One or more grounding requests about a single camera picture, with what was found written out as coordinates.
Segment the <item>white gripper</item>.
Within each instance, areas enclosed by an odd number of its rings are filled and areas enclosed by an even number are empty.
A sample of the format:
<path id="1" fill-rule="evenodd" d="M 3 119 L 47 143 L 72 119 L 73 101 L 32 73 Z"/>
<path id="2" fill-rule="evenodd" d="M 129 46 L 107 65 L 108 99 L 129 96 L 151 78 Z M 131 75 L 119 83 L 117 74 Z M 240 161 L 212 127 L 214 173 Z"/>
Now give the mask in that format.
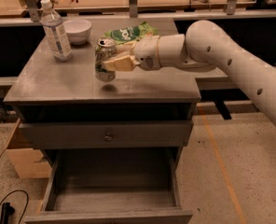
<path id="1" fill-rule="evenodd" d="M 136 43 L 130 41 L 117 45 L 117 56 L 104 58 L 101 64 L 108 71 L 133 71 L 138 65 L 145 71 L 161 68 L 158 58 L 159 36 L 147 36 Z"/>

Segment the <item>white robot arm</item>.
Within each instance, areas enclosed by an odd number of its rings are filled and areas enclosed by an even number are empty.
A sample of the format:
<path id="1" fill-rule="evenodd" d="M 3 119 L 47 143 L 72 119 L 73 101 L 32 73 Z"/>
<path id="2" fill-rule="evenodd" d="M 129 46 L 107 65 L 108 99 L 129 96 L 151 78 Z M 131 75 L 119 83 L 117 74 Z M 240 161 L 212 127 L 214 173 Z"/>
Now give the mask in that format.
<path id="1" fill-rule="evenodd" d="M 217 67 L 276 126 L 276 68 L 240 47 L 211 21 L 195 21 L 185 34 L 148 35 L 138 41 L 111 45 L 114 52 L 102 61 L 108 71 Z"/>

